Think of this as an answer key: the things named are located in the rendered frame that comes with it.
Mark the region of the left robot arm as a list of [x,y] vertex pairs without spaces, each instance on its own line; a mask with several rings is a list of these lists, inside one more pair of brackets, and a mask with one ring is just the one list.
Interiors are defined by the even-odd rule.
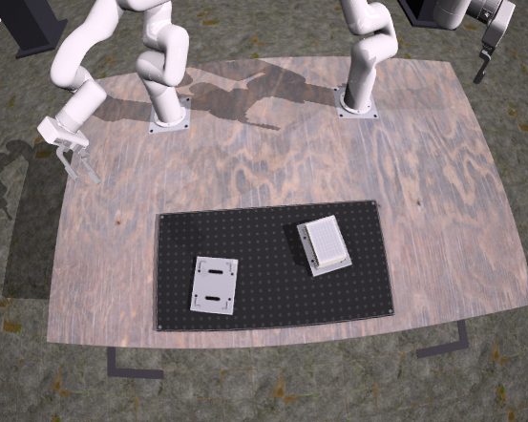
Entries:
[[[371,106],[370,93],[376,77],[374,67],[397,53],[396,35],[391,15],[383,4],[368,4],[367,0],[339,1],[348,29],[353,35],[374,32],[374,35],[357,41],[351,47],[348,83],[346,91],[339,98],[344,110],[354,115],[363,115]],[[453,30],[461,23],[466,12],[487,25],[498,1],[437,0],[433,21],[443,30]]]

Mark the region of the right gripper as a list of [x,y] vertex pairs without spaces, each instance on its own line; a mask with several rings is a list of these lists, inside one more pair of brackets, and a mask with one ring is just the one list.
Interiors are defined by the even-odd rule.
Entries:
[[58,120],[56,116],[55,119],[49,116],[45,116],[45,118],[37,126],[37,130],[41,134],[41,136],[46,140],[46,142],[59,146],[56,149],[56,154],[65,165],[65,170],[74,182],[77,182],[80,176],[63,156],[63,152],[67,153],[69,150],[73,150],[73,152],[80,153],[81,161],[90,171],[88,173],[88,176],[91,178],[95,185],[98,185],[102,182],[100,176],[96,173],[96,171],[87,161],[87,158],[91,155],[89,151],[85,150],[86,147],[89,145],[89,140],[85,138],[85,136],[80,130],[78,130],[77,133],[68,130]]

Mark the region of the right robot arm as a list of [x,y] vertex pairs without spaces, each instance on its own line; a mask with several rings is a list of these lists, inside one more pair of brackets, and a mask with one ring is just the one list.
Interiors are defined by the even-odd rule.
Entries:
[[189,36],[184,28],[171,23],[171,0],[96,0],[84,23],[61,44],[50,70],[52,83],[74,94],[56,115],[74,133],[107,97],[80,63],[94,44],[112,36],[126,10],[144,11],[142,42],[160,52],[144,52],[136,61],[137,75],[156,111],[155,123],[170,128],[185,117],[175,86],[184,76]]

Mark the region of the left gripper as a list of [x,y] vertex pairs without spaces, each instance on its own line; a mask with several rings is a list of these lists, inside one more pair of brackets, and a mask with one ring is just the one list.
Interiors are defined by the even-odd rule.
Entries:
[[481,39],[483,48],[479,54],[479,57],[484,59],[485,62],[477,73],[473,81],[474,84],[479,84],[486,74],[484,70],[490,62],[491,56],[496,49],[496,45],[507,29],[515,6],[515,4],[507,0],[498,1],[495,10],[486,25],[486,27],[489,27]]

